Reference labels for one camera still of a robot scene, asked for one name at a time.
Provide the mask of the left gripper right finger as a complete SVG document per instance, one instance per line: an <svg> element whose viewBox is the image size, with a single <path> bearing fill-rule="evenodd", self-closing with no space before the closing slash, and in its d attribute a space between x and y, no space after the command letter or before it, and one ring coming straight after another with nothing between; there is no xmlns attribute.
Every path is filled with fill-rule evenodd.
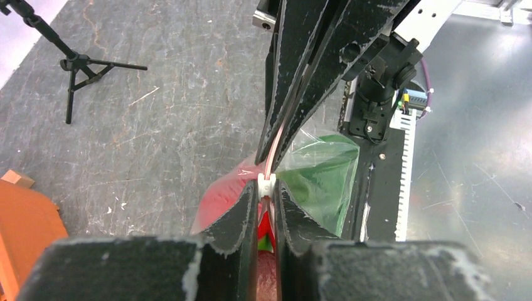
<svg viewBox="0 0 532 301"><path fill-rule="evenodd" d="M451 241L355 243L320 226L284 181L274 187L279 300L496 300L489 275Z"/></svg>

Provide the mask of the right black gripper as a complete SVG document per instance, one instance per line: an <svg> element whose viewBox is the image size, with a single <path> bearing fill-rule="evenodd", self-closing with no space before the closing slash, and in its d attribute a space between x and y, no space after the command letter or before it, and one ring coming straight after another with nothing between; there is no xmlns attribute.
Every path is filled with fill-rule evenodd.
<svg viewBox="0 0 532 301"><path fill-rule="evenodd" d="M391 112L384 106L412 77L412 42L396 31L411 12L410 1L259 0L252 24L272 31L272 38L255 163L270 155L270 170L276 170L297 132L341 81L357 82L361 128L378 125L366 140L385 140Z"/></svg>

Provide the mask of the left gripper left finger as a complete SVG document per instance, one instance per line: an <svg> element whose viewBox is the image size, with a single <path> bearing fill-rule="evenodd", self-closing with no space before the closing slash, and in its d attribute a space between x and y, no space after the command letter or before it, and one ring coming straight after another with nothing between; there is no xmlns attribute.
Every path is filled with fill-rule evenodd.
<svg viewBox="0 0 532 301"><path fill-rule="evenodd" d="M47 247L18 300L255 300L258 184L189 236L74 237Z"/></svg>

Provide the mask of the toy watermelon slice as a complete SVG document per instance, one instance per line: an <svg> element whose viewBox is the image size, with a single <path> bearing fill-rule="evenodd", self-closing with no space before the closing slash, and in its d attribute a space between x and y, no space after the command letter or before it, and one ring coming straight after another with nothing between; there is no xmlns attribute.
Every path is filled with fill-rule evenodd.
<svg viewBox="0 0 532 301"><path fill-rule="evenodd" d="M246 183L256 179L262 170L262 166L242 162L214 181L199 202L190 233L197 234L205 230L224 215L236 203Z"/></svg>

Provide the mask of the green toy bok choy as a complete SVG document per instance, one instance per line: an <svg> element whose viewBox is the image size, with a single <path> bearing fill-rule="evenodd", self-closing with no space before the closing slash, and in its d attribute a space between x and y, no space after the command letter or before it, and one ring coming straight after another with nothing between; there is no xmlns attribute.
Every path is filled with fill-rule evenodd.
<svg viewBox="0 0 532 301"><path fill-rule="evenodd" d="M323 228L341 236L351 201L360 147L333 131L300 131L280 166L295 202Z"/></svg>

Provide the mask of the clear polka dot zip bag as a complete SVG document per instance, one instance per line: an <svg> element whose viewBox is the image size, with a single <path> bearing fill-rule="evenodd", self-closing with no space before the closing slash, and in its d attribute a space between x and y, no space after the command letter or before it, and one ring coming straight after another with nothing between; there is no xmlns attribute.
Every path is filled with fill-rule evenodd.
<svg viewBox="0 0 532 301"><path fill-rule="evenodd" d="M295 202L337 236L346 219L358 151L354 142L340 134L301 130L277 171ZM235 204L246 182L263 170L249 157L213 182L199 203L191 232L200 232L222 216Z"/></svg>

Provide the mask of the orange plastic basket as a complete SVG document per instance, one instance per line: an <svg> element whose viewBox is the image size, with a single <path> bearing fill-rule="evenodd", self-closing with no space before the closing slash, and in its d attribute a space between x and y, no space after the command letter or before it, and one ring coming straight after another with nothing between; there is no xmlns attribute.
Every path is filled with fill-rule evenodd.
<svg viewBox="0 0 532 301"><path fill-rule="evenodd" d="M14 300L45 248L68 233L45 195L1 181L1 300Z"/></svg>

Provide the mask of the dark purple toy plum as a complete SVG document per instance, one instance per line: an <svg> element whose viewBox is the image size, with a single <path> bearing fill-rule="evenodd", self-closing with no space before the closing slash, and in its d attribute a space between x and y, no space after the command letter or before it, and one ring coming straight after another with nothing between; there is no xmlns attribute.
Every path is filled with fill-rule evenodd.
<svg viewBox="0 0 532 301"><path fill-rule="evenodd" d="M258 252L256 301L277 300L276 264L276 257L273 253L263 250Z"/></svg>

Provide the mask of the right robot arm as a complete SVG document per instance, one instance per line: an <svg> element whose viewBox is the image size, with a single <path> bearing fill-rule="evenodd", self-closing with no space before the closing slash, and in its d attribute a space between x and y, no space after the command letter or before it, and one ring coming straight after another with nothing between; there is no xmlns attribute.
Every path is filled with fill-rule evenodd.
<svg viewBox="0 0 532 301"><path fill-rule="evenodd" d="M275 170L301 127L340 82L355 82L349 133L387 138L394 95L458 1L260 1L253 24L271 32L265 123L255 163Z"/></svg>

